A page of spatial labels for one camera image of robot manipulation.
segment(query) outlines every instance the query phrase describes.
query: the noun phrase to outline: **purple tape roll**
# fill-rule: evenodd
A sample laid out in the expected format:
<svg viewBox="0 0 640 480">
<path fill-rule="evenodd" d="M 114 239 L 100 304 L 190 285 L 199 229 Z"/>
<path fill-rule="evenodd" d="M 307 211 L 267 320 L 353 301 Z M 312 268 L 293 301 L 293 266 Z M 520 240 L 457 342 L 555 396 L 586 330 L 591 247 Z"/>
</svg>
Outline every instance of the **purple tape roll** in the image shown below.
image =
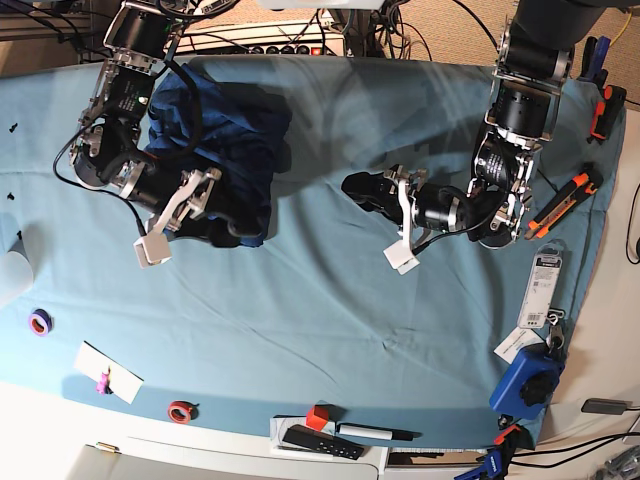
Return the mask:
<svg viewBox="0 0 640 480">
<path fill-rule="evenodd" d="M 49 314 L 39 308 L 29 316 L 29 327 L 33 333 L 44 337 L 53 328 L 53 323 Z"/>
</svg>

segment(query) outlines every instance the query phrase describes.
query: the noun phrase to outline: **price tag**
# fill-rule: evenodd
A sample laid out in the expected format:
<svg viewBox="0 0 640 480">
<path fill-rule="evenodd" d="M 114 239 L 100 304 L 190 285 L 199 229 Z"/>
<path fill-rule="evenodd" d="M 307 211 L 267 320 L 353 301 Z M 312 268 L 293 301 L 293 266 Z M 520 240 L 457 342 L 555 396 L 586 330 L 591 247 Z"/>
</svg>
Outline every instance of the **price tag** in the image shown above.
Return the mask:
<svg viewBox="0 0 640 480">
<path fill-rule="evenodd" d="M 562 257 L 559 252 L 557 254 L 542 253 L 534 257 L 527 291 L 518 316 L 518 327 L 542 328 L 544 326 L 561 266 Z"/>
<path fill-rule="evenodd" d="M 493 352 L 505 362 L 513 363 L 521 348 L 536 343 L 544 343 L 544 340 L 532 330 L 516 327 Z"/>
</svg>

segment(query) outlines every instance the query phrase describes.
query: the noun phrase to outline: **blue table cover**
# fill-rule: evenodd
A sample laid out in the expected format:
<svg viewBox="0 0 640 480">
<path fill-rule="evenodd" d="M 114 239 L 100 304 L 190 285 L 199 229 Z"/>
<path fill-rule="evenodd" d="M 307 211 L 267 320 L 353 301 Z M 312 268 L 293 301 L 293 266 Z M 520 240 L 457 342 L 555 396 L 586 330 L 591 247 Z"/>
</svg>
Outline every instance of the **blue table cover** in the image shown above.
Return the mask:
<svg viewBox="0 0 640 480">
<path fill-rule="evenodd" d="M 99 67 L 1 79 L 0 251 L 21 230 L 36 282 L 0 311 L 0 380 L 166 421 L 168 404 L 185 400 L 200 404 L 193 425 L 257 435 L 268 435 L 274 415 L 327 402 L 337 420 L 419 432 L 414 447 L 490 445 L 489 396 L 507 368 L 493 349 L 515 326 L 541 241 L 491 251 L 450 238 L 400 276 L 382 253 L 397 239 L 394 225 L 340 190 L 350 173 L 395 163 L 464 189 L 490 70 L 296 56 L 190 65 L 240 106 L 292 114 L 265 244 L 215 250 L 180 241 L 170 262 L 141 270 L 126 207 L 51 173 Z M 605 178 L 549 236 L 567 250 L 553 303 L 567 310 L 569 335 L 624 137 L 621 115 L 608 142 L 587 144 L 597 98 L 592 85 L 567 84 L 555 139 L 538 163 L 559 186 L 585 161 Z M 553 191 L 539 175 L 532 184 L 535 212 Z M 54 317 L 45 338 L 27 325 L 35 308 Z M 144 379 L 132 405 L 97 394 L 73 369 L 83 341 Z M 540 422 L 529 425 L 534 436 Z"/>
</svg>

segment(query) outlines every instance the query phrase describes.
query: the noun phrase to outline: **blue plastic tool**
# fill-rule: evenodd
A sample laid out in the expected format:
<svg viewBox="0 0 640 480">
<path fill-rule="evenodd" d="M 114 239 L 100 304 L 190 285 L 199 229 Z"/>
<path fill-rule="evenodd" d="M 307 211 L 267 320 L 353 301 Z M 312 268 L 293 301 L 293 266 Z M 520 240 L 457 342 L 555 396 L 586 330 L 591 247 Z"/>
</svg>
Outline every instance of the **blue plastic tool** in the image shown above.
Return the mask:
<svg viewBox="0 0 640 480">
<path fill-rule="evenodd" d="M 486 474 L 488 478 L 495 478 L 502 473 L 502 456 L 500 450 L 492 450 L 484 457 L 484 462 L 478 468 L 454 477 L 454 480 L 475 480 Z"/>
<path fill-rule="evenodd" d="M 609 51 L 609 45 L 611 45 L 611 39 L 608 37 L 600 37 L 591 56 L 591 62 L 589 63 L 589 70 L 584 77 L 580 77 L 578 80 L 586 82 L 593 82 L 596 75 L 602 70 L 604 60 L 607 58 L 607 52 Z"/>
<path fill-rule="evenodd" d="M 523 348 L 494 390 L 489 405 L 496 412 L 535 419 L 560 383 L 564 363 Z"/>
</svg>

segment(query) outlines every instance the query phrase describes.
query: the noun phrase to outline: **pink clip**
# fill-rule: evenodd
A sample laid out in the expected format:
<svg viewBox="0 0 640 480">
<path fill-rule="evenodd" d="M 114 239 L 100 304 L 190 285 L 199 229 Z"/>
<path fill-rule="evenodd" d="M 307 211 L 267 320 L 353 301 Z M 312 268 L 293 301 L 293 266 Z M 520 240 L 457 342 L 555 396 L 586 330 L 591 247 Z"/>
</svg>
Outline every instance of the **pink clip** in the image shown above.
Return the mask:
<svg viewBox="0 0 640 480">
<path fill-rule="evenodd" d="M 103 373 L 102 378 L 98 385 L 96 385 L 96 392 L 100 395 L 111 395 L 111 389 L 109 388 L 109 373 Z"/>
</svg>

